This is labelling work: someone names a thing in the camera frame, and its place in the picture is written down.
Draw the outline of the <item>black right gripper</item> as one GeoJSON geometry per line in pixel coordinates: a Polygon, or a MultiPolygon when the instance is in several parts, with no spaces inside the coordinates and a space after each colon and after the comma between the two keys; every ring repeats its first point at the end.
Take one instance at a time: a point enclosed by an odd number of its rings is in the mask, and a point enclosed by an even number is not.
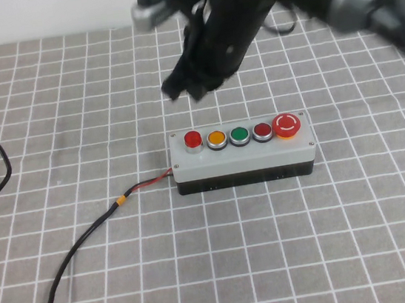
{"type": "Polygon", "coordinates": [[[176,101],[183,92],[195,101],[236,73],[261,23],[276,0],[208,0],[210,13],[161,92],[176,101]]]}

